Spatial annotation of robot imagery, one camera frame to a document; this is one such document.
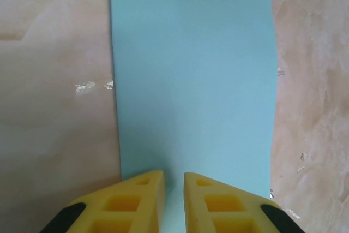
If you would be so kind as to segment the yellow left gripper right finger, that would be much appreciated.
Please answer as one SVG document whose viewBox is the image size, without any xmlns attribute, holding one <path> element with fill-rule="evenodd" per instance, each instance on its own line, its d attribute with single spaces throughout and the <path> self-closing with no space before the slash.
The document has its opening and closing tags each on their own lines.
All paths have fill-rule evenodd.
<svg viewBox="0 0 349 233">
<path fill-rule="evenodd" d="M 274 201 L 193 172 L 184 174 L 187 232 L 302 232 Z"/>
</svg>

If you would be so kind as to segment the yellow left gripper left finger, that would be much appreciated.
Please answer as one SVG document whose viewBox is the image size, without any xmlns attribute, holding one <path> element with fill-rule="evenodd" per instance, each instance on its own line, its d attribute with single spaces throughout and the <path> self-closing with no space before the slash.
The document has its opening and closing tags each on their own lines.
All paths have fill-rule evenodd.
<svg viewBox="0 0 349 233">
<path fill-rule="evenodd" d="M 42 232 L 160 232 L 165 180 L 153 170 L 72 201 Z"/>
</svg>

